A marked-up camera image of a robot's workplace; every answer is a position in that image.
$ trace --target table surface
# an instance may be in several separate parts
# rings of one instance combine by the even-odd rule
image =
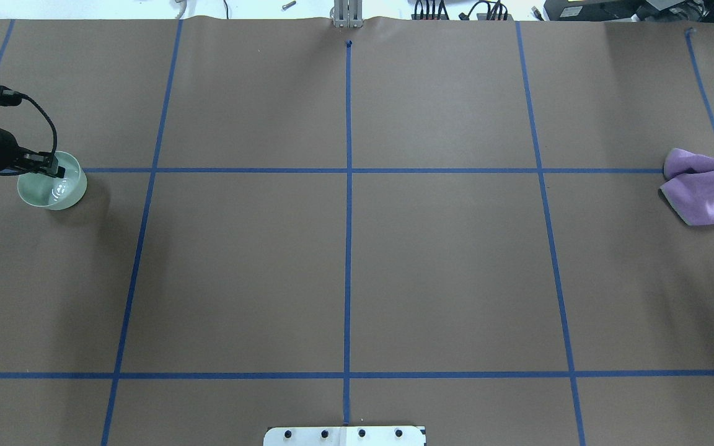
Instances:
[[[658,196],[714,156],[697,30],[0,20],[89,180],[0,178],[0,444],[714,444],[714,227]]]

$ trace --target black cable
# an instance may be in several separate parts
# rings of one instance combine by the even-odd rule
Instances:
[[[48,114],[45,112],[45,110],[43,110],[43,107],[37,105],[37,102],[35,102],[34,99],[29,98],[29,96],[23,93],[19,94],[23,99],[26,99],[27,101],[29,101],[29,103],[35,106],[37,111],[39,111],[40,114],[43,115],[43,118],[46,119],[46,122],[48,122],[48,126],[51,127],[51,138],[53,139],[53,141],[51,142],[51,156],[54,156],[54,152],[57,151],[57,127],[54,127],[54,123],[51,122],[51,118],[48,117]]]
[[[448,9],[445,8],[445,0],[439,0],[439,9],[437,9],[437,20],[442,18],[443,12],[445,12],[445,20],[450,20],[451,18],[448,17]]]
[[[533,6],[531,8],[531,11],[533,12],[533,17],[536,17],[536,20],[540,20],[541,22],[544,22],[544,17],[542,17],[542,13],[539,12],[539,8]]]
[[[463,20],[470,20],[470,15],[473,14],[473,9],[475,9],[476,6],[480,5],[481,3],[487,4],[487,16],[490,15],[490,9],[492,9],[492,3],[487,2],[487,0],[478,0],[478,2],[473,4],[473,8],[470,8],[470,11],[468,11],[468,13],[465,15],[466,18],[464,18]]]
[[[470,20],[470,15],[473,14],[473,10],[481,3],[487,4],[487,18],[485,18],[485,20],[508,20],[508,8],[503,5],[500,0],[498,0],[498,2],[478,0],[478,2],[473,4],[473,8],[470,8],[470,11],[468,11],[467,14],[465,14],[464,12],[459,14],[459,19]]]

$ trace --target black cable bundle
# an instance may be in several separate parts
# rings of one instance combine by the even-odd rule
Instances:
[[[481,3],[487,4],[487,20],[508,20],[508,8],[501,3],[501,0],[496,0],[496,2],[488,2],[488,0],[478,0],[473,4],[473,8],[470,8],[470,12],[465,14],[462,12],[459,14],[460,20],[470,20],[470,15],[473,14],[473,10],[476,6]]]
[[[423,2],[426,2],[426,9],[423,9]],[[439,7],[437,6],[437,0],[416,0],[415,11],[413,13],[413,20],[450,20],[448,17],[448,10],[445,8],[445,0],[439,0]]]

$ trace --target blue tape line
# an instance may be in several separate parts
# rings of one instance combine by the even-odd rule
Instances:
[[[113,376],[94,372],[0,372],[0,379],[112,379]]]
[[[525,167],[358,167],[355,174],[535,174],[535,168]]]
[[[12,28],[15,26],[15,19],[11,19],[11,22],[7,26],[7,32],[5,33],[5,40],[2,42],[2,48],[0,48],[0,65],[2,64],[2,59],[5,56],[5,50],[7,49],[7,44],[9,43],[9,37],[12,35]]]
[[[575,371],[575,358],[572,354],[572,341],[569,334],[569,322],[566,319],[566,304],[563,299],[563,288],[561,286],[561,272],[558,268],[558,252],[555,249],[555,237],[553,237],[552,218],[550,218],[550,203],[547,200],[547,185],[544,183],[544,170],[542,166],[542,156],[539,150],[539,135],[536,131],[536,117],[533,113],[533,99],[531,96],[530,82],[527,76],[527,64],[525,63],[525,49],[522,42],[522,30],[519,22],[514,22],[516,26],[516,43],[519,47],[519,65],[522,68],[522,81],[525,88],[525,100],[527,102],[527,118],[531,124],[531,138],[533,140],[533,152],[536,157],[536,167],[539,169],[539,190],[542,195],[542,207],[544,209],[544,222],[547,226],[547,241],[550,245],[550,260],[553,266],[553,279],[555,280],[555,293],[558,296],[558,311],[561,314],[561,331],[563,333],[563,343],[566,350],[566,364],[569,372]],[[570,378],[572,387],[572,402],[575,407],[575,424],[578,429],[578,440],[580,446],[586,446],[586,434],[583,429],[583,413],[580,410],[580,395],[578,393],[578,382],[575,378]]]
[[[122,372],[118,380],[261,380],[342,379],[343,372]],[[646,378],[714,376],[713,369],[695,370],[535,370],[535,372],[350,372],[352,379],[493,379],[493,378]],[[0,372],[0,379],[112,379],[114,373]]]
[[[120,373],[120,379],[342,379],[341,372]]]
[[[170,93],[172,91],[172,80],[175,75],[175,62],[178,59],[178,48],[181,42],[181,31],[183,29],[183,20],[178,20],[178,28],[175,31],[175,44],[172,49],[172,59],[170,60],[170,73],[167,76],[167,87],[164,91],[164,104],[162,104],[161,120],[159,121],[159,132],[156,135],[156,148],[153,152],[153,163],[151,164],[151,176],[148,180],[148,192],[145,195],[145,204],[142,211],[142,223],[139,226],[139,237],[136,240],[136,252],[134,254],[134,265],[131,269],[131,282],[128,285],[128,298],[125,302],[125,311],[123,313],[123,324],[120,330],[120,340],[117,344],[117,357],[114,364],[114,378],[112,378],[112,387],[110,389],[110,398],[107,404],[107,417],[104,420],[104,429],[101,436],[102,446],[108,443],[108,433],[112,425],[112,414],[114,413],[114,401],[117,397],[117,382],[119,381],[120,370],[123,365],[123,352],[125,350],[125,339],[128,335],[128,322],[131,319],[131,305],[134,301],[134,291],[136,289],[136,277],[139,273],[139,262],[142,259],[142,247],[144,246],[145,230],[148,226],[148,217],[151,210],[151,200],[153,198],[153,185],[156,182],[156,166],[159,164],[159,155],[161,154],[161,142],[164,135],[164,122],[167,119],[167,108],[170,105]]]
[[[714,376],[714,370],[583,370],[573,373],[577,378],[635,378],[663,376]]]
[[[94,173],[348,174],[339,167],[85,167]],[[661,168],[604,167],[353,167],[352,174],[658,174]]]
[[[663,174],[663,168],[592,168],[592,167],[543,167],[541,172],[546,174]]]
[[[569,378],[556,372],[352,372],[354,379],[491,379],[491,378]]]
[[[709,116],[709,123],[712,126],[712,132],[714,133],[714,113],[712,113],[712,107],[709,105],[709,98],[707,97],[707,91],[703,87],[702,73],[699,71],[699,63],[696,60],[696,53],[694,53],[694,43],[691,40],[691,34],[696,32],[696,28],[688,28],[685,31],[685,42],[688,45],[688,53],[690,54],[690,63],[694,66],[694,74],[696,76],[696,84],[699,85],[699,93],[702,94],[702,101],[705,104],[705,109],[707,111],[707,116]]]
[[[702,75],[699,73],[699,64],[696,62],[696,54],[694,53],[694,44],[691,42],[690,35],[696,31],[696,28],[688,28],[685,31],[685,42],[688,45],[688,53],[690,54],[690,62],[694,66],[694,74],[696,74],[696,83],[699,85],[699,93],[702,94],[702,101],[705,104],[705,109],[707,110],[707,116],[709,116],[709,124],[712,127],[712,132],[714,133],[714,114],[712,113],[712,108],[709,107],[709,99],[707,98],[707,91],[703,87]]]
[[[84,167],[87,173],[116,173],[116,174],[133,174],[133,173],[150,173],[150,167]]]
[[[351,40],[346,41],[346,260],[343,288],[343,423],[351,418]]]
[[[159,173],[232,173],[232,174],[345,174],[342,168],[317,167],[156,167]]]

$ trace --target grid line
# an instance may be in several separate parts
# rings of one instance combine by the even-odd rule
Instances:
[[[223,174],[663,174],[662,167],[85,167],[87,173]]]
[[[9,25],[7,26],[7,32],[5,33],[5,39],[2,41],[2,47],[0,47],[0,65],[2,64],[2,59],[5,56],[5,50],[7,49],[7,44],[9,43],[9,38],[12,36],[12,28],[15,27],[15,19],[11,19]]]
[[[525,47],[522,42],[522,30],[519,22],[515,22],[516,42],[519,47],[519,64],[522,68],[522,82],[525,88],[525,101],[527,102],[527,119],[531,126],[531,138],[533,141],[533,152],[536,157],[536,169],[539,174],[539,190],[542,195],[542,207],[544,210],[544,223],[547,226],[547,242],[550,245],[550,262],[552,262],[553,279],[555,280],[555,293],[558,297],[558,312],[561,316],[561,331],[563,333],[564,350],[566,350],[566,364],[569,367],[570,387],[572,390],[572,404],[575,409],[575,424],[578,430],[578,441],[580,446],[586,446],[586,434],[583,429],[583,412],[580,408],[580,393],[578,393],[578,379],[575,377],[575,358],[572,354],[572,342],[569,334],[569,321],[566,317],[566,303],[563,299],[563,288],[561,287],[561,272],[558,268],[558,251],[555,248],[555,236],[553,236],[552,218],[550,218],[550,203],[547,200],[547,185],[544,182],[544,169],[542,165],[542,155],[539,150],[539,134],[536,131],[536,116],[533,111],[533,99],[531,96],[531,86],[527,78],[527,64],[525,63]]]
[[[161,142],[164,135],[164,121],[167,119],[167,107],[170,105],[170,93],[172,92],[172,79],[175,74],[175,62],[178,59],[178,48],[181,42],[181,31],[183,29],[183,20],[178,20],[178,28],[175,31],[175,43],[172,49],[172,59],[170,60],[170,72],[167,75],[167,87],[164,91],[164,103],[162,104],[161,120],[159,121],[159,130],[156,134],[156,148],[153,152],[153,164],[151,165],[151,176],[148,180],[148,191],[145,194],[145,204],[142,211],[142,223],[139,226],[139,237],[136,240],[136,252],[134,253],[134,265],[131,269],[131,282],[128,285],[128,297],[125,301],[125,311],[123,312],[123,324],[120,332],[120,340],[117,344],[117,357],[114,364],[114,373],[112,377],[112,387],[110,389],[110,397],[107,404],[107,417],[104,419],[103,434],[101,435],[101,446],[106,446],[108,443],[108,433],[112,425],[112,415],[114,413],[114,403],[117,397],[117,385],[120,381],[120,372],[123,365],[123,352],[125,350],[125,339],[128,335],[128,322],[131,319],[131,305],[134,301],[134,291],[136,290],[136,277],[139,274],[139,261],[142,259],[142,248],[144,246],[145,231],[148,226],[148,217],[151,211],[151,200],[153,197],[153,186],[156,182],[156,167],[159,164],[159,155],[161,155]]]
[[[343,424],[351,417],[351,40],[346,40],[346,260],[343,288]]]
[[[714,134],[714,113],[712,113],[712,107],[709,105],[709,98],[707,96],[707,91],[703,86],[702,73],[699,71],[699,63],[696,60],[696,53],[694,53],[694,43],[692,43],[691,35],[696,33],[696,28],[687,28],[685,31],[685,43],[688,46],[688,54],[690,54],[690,63],[694,67],[694,74],[696,76],[696,84],[699,87],[699,93],[702,94],[702,101],[705,104],[705,110],[707,111],[707,117],[709,118],[709,124],[712,127],[712,133]]]
[[[343,372],[122,372],[120,380],[266,380],[343,379]],[[351,379],[525,379],[525,378],[662,378],[712,377],[714,369],[652,370],[496,370],[496,372],[349,372]],[[0,379],[112,379],[114,373],[0,372]]]

